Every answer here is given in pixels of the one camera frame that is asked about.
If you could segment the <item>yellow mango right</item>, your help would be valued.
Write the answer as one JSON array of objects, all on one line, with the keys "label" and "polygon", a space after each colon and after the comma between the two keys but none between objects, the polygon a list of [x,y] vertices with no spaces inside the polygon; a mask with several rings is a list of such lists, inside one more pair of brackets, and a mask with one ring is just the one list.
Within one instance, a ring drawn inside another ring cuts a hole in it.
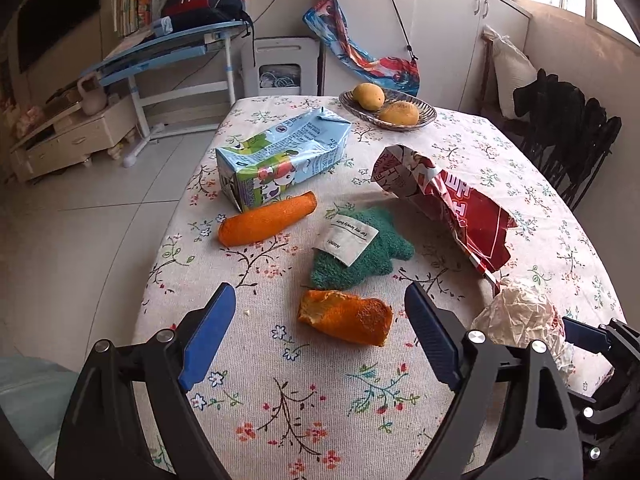
[{"label": "yellow mango right", "polygon": [[420,110],[407,101],[396,101],[378,112],[378,119],[396,126],[415,126],[420,119]]}]

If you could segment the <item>blue milk carton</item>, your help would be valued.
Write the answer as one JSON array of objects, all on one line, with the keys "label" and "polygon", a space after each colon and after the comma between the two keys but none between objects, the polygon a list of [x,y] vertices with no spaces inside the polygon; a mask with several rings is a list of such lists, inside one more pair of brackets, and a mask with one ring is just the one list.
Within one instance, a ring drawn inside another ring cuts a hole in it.
[{"label": "blue milk carton", "polygon": [[238,211],[268,204],[341,160],[352,123],[322,106],[216,149],[224,195]]}]

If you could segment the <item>black folding chairs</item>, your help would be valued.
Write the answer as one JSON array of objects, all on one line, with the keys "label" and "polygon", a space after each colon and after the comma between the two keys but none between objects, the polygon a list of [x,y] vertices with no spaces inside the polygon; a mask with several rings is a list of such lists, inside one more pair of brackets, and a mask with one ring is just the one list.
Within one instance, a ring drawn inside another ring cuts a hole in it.
[{"label": "black folding chairs", "polygon": [[622,130],[596,98],[544,70],[513,91],[514,113],[526,117],[521,150],[574,210],[587,194]]}]

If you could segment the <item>orange peel piece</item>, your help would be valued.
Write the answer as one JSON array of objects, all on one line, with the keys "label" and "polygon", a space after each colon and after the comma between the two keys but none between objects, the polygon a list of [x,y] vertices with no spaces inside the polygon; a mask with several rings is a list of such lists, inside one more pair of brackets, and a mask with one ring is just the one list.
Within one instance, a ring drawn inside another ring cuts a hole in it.
[{"label": "orange peel piece", "polygon": [[307,290],[297,321],[322,334],[363,346],[383,347],[393,322],[391,306],[338,290]]}]

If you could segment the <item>green plush towel with label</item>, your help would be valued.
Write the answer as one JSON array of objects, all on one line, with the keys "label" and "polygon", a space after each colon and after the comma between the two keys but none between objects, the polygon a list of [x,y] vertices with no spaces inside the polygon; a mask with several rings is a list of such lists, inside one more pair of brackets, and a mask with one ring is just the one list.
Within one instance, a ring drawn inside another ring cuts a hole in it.
[{"label": "green plush towel with label", "polygon": [[338,214],[328,239],[314,250],[310,284],[316,289],[350,289],[372,276],[390,274],[393,259],[408,261],[413,256],[413,244],[397,232],[388,210],[373,207]]}]

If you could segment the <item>woven fruit plate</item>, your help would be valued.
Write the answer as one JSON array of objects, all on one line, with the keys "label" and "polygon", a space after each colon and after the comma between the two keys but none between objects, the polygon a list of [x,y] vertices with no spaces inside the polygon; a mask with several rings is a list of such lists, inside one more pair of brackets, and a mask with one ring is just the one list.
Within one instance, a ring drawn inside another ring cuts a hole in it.
[{"label": "woven fruit plate", "polygon": [[362,107],[352,91],[342,92],[338,99],[349,113],[386,130],[408,132],[425,127],[437,118],[430,104],[395,90],[384,90],[384,102],[379,110]]}]

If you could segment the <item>row of books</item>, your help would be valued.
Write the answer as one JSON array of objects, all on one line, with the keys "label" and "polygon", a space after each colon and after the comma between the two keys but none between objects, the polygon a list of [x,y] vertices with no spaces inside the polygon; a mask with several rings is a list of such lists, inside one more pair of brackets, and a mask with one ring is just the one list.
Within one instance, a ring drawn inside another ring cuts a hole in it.
[{"label": "row of books", "polygon": [[158,20],[167,0],[112,0],[113,30],[125,38]]}]

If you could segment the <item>white paper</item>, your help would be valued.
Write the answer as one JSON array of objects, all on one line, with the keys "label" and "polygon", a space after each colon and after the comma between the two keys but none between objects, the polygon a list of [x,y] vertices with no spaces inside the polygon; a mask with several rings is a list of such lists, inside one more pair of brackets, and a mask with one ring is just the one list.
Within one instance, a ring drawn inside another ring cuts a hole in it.
[{"label": "white paper", "polygon": [[574,351],[566,341],[561,315],[535,287],[506,278],[500,283],[500,292],[474,318],[471,328],[505,346],[526,348],[530,342],[541,340],[566,382],[575,371]]}]

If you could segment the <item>blue white study desk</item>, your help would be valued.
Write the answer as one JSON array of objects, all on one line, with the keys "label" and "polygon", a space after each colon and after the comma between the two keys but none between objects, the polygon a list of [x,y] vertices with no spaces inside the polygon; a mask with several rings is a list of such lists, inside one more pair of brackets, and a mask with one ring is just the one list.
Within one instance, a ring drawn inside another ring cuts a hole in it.
[{"label": "blue white study desk", "polygon": [[[239,34],[250,36],[253,25],[249,18],[239,21],[228,21],[209,24],[200,27],[172,32],[164,36],[157,36],[149,41],[129,47],[125,50],[116,48],[103,61],[90,66],[82,73],[94,75],[102,86],[108,87],[119,81],[126,81],[134,104],[134,112],[138,120],[140,140],[134,144],[122,160],[122,166],[129,168],[137,162],[138,156],[152,141],[172,138],[173,136],[187,136],[188,134],[214,131],[219,125],[208,118],[187,119],[176,124],[158,124],[151,126],[145,110],[157,104],[169,101],[201,96],[217,92],[227,92],[230,103],[236,101],[233,81],[233,64],[231,56],[231,41]],[[213,55],[224,54],[224,68],[226,78],[206,84],[196,84],[190,87],[178,86],[175,89],[140,96],[136,77],[149,70],[161,70],[171,64]]]}]

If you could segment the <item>pink kettlebell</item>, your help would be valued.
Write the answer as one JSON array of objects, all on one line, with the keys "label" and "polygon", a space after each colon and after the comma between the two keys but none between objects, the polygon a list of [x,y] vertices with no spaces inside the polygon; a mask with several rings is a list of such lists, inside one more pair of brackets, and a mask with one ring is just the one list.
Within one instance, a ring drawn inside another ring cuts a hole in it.
[{"label": "pink kettlebell", "polygon": [[81,109],[87,116],[98,114],[106,107],[107,96],[96,72],[80,77],[77,90],[81,97]]}]

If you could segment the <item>yellow mango left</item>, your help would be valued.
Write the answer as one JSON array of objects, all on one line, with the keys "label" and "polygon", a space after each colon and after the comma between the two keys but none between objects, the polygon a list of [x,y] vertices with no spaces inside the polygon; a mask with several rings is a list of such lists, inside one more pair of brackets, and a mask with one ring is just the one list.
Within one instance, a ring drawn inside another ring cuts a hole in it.
[{"label": "yellow mango left", "polygon": [[385,103],[386,96],[383,89],[377,84],[363,82],[352,90],[352,98],[364,110],[377,112]]}]

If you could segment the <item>long orange plush carrot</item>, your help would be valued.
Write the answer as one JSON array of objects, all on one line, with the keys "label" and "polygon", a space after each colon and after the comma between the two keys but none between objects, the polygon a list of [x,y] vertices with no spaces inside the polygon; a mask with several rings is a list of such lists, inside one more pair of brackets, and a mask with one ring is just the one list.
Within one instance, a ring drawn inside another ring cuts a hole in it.
[{"label": "long orange plush carrot", "polygon": [[316,207],[316,196],[307,192],[242,212],[221,222],[218,240],[226,247],[263,242],[303,220]]}]

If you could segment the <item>white plastic stool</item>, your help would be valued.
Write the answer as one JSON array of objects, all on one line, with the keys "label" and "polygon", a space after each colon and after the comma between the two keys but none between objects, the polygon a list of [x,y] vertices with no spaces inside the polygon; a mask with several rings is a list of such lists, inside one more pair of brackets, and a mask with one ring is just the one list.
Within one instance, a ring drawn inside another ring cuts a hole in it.
[{"label": "white plastic stool", "polygon": [[316,96],[320,46],[309,37],[247,40],[241,50],[244,96]]}]

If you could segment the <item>floral white tablecloth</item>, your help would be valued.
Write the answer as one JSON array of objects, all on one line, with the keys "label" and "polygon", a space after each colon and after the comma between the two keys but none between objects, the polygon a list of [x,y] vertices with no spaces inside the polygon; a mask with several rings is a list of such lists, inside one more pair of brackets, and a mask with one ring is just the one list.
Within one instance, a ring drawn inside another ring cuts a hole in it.
[{"label": "floral white tablecloth", "polygon": [[[409,133],[354,120],[343,157],[295,185],[318,205],[303,221],[256,245],[224,248],[218,226],[235,214],[208,151],[186,185],[152,265],[134,330],[143,342],[206,304],[221,283],[236,312],[212,365],[188,401],[235,479],[403,479],[442,421],[451,391],[437,381],[405,316],[420,284],[470,324],[490,285],[445,228],[385,193],[371,172],[384,148],[402,144],[506,208],[510,260],[500,278],[546,295],[560,315],[599,325],[620,318],[615,289],[574,214],[520,150],[485,119],[439,110]],[[348,344],[299,322],[314,242],[339,214],[381,207],[414,256],[355,288],[394,312],[383,347]]]}]

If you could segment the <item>yellow mango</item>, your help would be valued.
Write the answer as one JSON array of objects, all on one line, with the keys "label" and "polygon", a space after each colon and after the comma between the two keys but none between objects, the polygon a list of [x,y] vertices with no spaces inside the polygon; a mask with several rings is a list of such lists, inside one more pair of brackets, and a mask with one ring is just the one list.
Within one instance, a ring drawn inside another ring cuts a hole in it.
[{"label": "yellow mango", "polygon": [[386,96],[383,89],[377,84],[363,82],[352,90],[352,98],[364,110],[377,112],[385,103]]},{"label": "yellow mango", "polygon": [[378,112],[378,119],[396,126],[415,126],[420,119],[420,110],[407,101],[396,101]]}]

